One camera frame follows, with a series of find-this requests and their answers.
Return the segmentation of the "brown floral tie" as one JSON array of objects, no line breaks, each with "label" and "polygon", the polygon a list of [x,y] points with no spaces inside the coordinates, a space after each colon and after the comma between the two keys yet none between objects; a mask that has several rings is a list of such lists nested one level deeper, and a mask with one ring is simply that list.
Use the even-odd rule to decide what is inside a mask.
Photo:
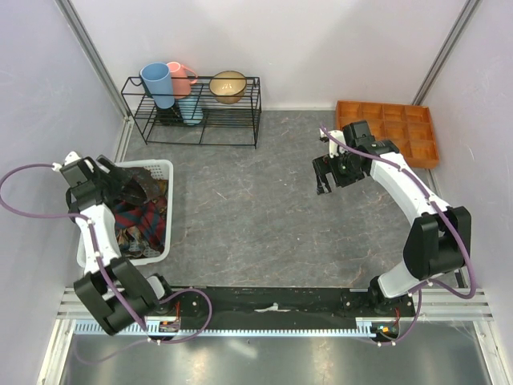
[{"label": "brown floral tie", "polygon": [[160,195],[160,186],[151,172],[141,167],[122,168],[129,177],[123,186],[120,199],[132,205],[143,205]]}]

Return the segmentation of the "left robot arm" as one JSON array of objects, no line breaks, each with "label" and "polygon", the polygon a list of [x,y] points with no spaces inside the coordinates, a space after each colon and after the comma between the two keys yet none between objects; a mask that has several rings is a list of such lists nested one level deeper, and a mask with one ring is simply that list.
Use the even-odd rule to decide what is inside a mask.
[{"label": "left robot arm", "polygon": [[[98,324],[114,335],[133,323],[142,329],[146,316],[170,314],[176,296],[160,276],[145,278],[142,264],[169,254],[172,230],[173,165],[168,160],[115,164],[70,152],[58,168],[69,188],[67,206],[80,228],[85,253],[84,276],[75,293]],[[132,261],[122,254],[119,235],[137,229],[155,256]]]}]

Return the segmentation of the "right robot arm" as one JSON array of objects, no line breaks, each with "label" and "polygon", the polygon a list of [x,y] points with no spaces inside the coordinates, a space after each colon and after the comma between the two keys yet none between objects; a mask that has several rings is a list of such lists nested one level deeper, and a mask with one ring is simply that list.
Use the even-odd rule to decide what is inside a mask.
[{"label": "right robot arm", "polygon": [[470,212],[450,205],[429,189],[398,147],[391,140],[376,140],[365,120],[341,130],[321,127],[320,139],[329,151],[313,160],[317,194],[330,192],[328,176],[340,188],[368,176],[389,193],[410,223],[402,260],[370,283],[369,310],[386,315],[396,306],[396,299],[431,285],[457,298],[472,299],[477,283],[471,264]]}]

